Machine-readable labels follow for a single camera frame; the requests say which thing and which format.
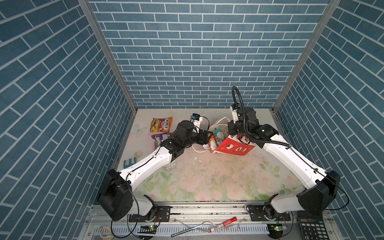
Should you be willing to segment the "red white paper bag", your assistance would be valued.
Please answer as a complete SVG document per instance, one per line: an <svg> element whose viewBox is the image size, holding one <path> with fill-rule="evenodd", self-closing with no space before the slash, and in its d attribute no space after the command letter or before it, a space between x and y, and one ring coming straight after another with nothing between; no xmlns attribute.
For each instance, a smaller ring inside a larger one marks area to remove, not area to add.
<svg viewBox="0 0 384 240"><path fill-rule="evenodd" d="M236 155L236 156L247 155L255 147L255 144L251 144L248 138L240 134L235 136L230 136L228 132L229 122L230 122L229 118L223 117L217 120L212 126L210 126L208 131L213 132L213 136L214 136L214 129L216 128L221 130L226 137L225 141L220 146L218 146L213 153L229 154L229 155ZM203 145L202 146L203 150L195 149L194 146L192 146L192 148L197 153L211 152L209 144Z"/></svg>

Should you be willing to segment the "purple snack packet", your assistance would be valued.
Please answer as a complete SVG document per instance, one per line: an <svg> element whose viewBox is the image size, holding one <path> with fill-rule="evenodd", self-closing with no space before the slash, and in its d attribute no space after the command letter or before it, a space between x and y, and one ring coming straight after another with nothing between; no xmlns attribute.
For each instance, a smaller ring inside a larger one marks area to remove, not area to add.
<svg viewBox="0 0 384 240"><path fill-rule="evenodd" d="M160 134L151 135L151 138L155 141L154 142L155 149L158 148L160 144L164 140L168 139L170 136L171 134L169 133L160 133Z"/></svg>

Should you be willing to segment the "teal red snack packet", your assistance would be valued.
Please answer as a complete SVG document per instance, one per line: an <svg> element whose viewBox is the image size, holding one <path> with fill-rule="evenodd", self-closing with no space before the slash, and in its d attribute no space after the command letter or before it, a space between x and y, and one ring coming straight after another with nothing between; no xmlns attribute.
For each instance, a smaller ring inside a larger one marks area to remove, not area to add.
<svg viewBox="0 0 384 240"><path fill-rule="evenodd" d="M219 129L214 129L214 137L217 143L217 146L220 146L226 139L224 133Z"/></svg>

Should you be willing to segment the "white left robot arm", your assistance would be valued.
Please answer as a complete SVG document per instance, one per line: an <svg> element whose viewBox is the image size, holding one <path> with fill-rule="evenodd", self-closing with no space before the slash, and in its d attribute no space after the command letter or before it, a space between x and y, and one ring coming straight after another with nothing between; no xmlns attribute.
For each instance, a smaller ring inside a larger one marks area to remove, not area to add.
<svg viewBox="0 0 384 240"><path fill-rule="evenodd" d="M112 221L126 215L139 215L151 221L157 205L148 196L135 197L134 190L158 169L181 156L186 148L194 144L206 145L212 136L213 132L201 130L197 123L180 122L173 134L143 160L121 171L111 169L105 174L99 188L99 205Z"/></svg>

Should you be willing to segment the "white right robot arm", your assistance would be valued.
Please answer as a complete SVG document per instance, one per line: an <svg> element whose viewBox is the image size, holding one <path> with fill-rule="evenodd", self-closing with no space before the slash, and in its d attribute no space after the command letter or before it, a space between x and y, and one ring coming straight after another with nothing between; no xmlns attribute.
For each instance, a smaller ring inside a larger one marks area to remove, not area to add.
<svg viewBox="0 0 384 240"><path fill-rule="evenodd" d="M250 121L228 124L230 136L241 134L251 143L272 154L283 163L304 186L302 191L289 195L275 194L264 203L264 214L274 220L280 214L290 211L306 211L320 216L336 198L340 176L335 171L327 172L308 160L292 147L279 132L268 124L257 125Z"/></svg>

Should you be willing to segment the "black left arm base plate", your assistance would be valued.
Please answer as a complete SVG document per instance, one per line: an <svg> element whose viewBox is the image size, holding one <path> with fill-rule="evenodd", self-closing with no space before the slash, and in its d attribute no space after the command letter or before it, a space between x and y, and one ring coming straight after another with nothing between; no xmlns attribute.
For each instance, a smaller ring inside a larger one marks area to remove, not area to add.
<svg viewBox="0 0 384 240"><path fill-rule="evenodd" d="M146 215L129 215L130 223L169 222L170 206L154 206Z"/></svg>

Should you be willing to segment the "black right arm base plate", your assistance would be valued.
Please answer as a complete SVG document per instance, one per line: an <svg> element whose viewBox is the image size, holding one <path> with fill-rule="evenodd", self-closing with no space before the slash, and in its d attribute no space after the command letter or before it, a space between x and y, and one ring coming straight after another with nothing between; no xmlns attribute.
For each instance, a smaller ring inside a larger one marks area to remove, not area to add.
<svg viewBox="0 0 384 240"><path fill-rule="evenodd" d="M273 213L273 214L268 214L265 211L265 206L263 205L246 205L245 210L248 212L250 215L251 221L252 222L277 222L277 221L291 221L291 214L289 212L285 212L282 214L279 213Z"/></svg>

